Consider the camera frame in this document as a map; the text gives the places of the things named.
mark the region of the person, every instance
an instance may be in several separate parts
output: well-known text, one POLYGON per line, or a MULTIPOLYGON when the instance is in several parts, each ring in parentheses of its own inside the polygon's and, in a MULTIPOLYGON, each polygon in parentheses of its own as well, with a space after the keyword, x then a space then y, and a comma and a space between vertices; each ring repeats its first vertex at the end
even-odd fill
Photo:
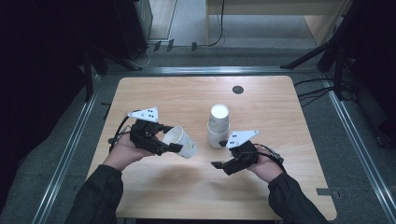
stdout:
MULTIPOLYGON (((263 147, 257 149, 269 153, 263 147)), ((103 164, 97 167, 79 190, 65 224, 117 223, 116 210, 123 191, 122 171, 128 165, 153 155, 136 148, 129 140, 129 134, 123 134, 103 164)), ((305 197, 298 182, 269 158, 260 156, 258 162, 247 169, 268 183, 269 204, 284 219, 284 223, 328 223, 305 197)))

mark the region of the table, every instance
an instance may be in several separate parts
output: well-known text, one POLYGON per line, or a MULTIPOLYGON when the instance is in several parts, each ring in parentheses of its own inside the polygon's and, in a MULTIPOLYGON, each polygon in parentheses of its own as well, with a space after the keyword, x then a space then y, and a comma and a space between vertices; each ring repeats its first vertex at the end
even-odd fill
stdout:
MULTIPOLYGON (((318 46, 324 43, 351 0, 225 0, 224 15, 304 15, 318 46)), ((222 0, 206 0, 206 44, 209 15, 221 15, 222 0)))
MULTIPOLYGON (((107 139, 126 113, 136 109, 157 106, 159 122, 182 126, 198 152, 191 159, 168 152, 127 167, 118 217, 279 219, 268 205, 266 183, 250 171, 228 176, 210 164, 232 158, 228 149, 214 149, 207 143, 206 125, 215 104, 230 108, 231 131, 259 130, 251 142, 276 150, 305 195, 327 219, 336 218, 332 197, 317 194, 317 189, 328 186, 295 89, 286 76, 122 79, 88 175, 107 156, 107 139), (234 93, 235 86, 244 91, 234 93)), ((128 119, 126 124, 133 123, 128 119)))

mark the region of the white cup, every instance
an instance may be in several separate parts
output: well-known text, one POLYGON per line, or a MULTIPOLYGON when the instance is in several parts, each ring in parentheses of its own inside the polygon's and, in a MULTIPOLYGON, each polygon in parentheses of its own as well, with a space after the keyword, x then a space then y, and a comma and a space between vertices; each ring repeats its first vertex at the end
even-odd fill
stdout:
POLYGON ((171 143, 182 145, 183 148, 177 153, 177 155, 186 159, 191 158, 197 151, 195 143, 186 134, 186 132, 184 132, 184 129, 179 126, 169 130, 163 137, 163 142, 166 145, 171 143))
POLYGON ((230 130, 230 125, 227 131, 225 131, 224 133, 214 133, 212 132, 212 130, 210 130, 209 123, 207 123, 207 141, 209 145, 212 146, 213 148, 222 148, 219 142, 228 140, 229 130, 230 130))
POLYGON ((210 118, 207 123, 213 133, 225 133, 230 127, 230 111, 226 105, 213 105, 210 109, 210 118))

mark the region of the black sleeve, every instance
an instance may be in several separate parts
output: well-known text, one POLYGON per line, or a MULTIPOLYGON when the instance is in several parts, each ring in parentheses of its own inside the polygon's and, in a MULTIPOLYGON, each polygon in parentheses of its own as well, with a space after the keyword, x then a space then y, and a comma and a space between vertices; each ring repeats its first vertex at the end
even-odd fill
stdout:
POLYGON ((121 171, 99 165, 79 190, 65 224, 117 223, 122 192, 121 171))
POLYGON ((269 204, 288 223, 328 223, 315 205, 303 194, 298 182, 286 173, 272 180, 269 204))

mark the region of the person's left hand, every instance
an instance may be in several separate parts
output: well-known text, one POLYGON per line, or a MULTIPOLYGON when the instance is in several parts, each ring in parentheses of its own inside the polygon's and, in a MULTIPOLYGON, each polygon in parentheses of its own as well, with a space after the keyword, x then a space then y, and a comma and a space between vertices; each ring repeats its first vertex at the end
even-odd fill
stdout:
POLYGON ((103 162, 103 165, 108 165, 123 171, 131 163, 140 161, 147 156, 154 155, 155 154, 152 154, 145 149, 136 148, 134 143, 130 140, 129 134, 125 133, 113 147, 110 154, 103 162))

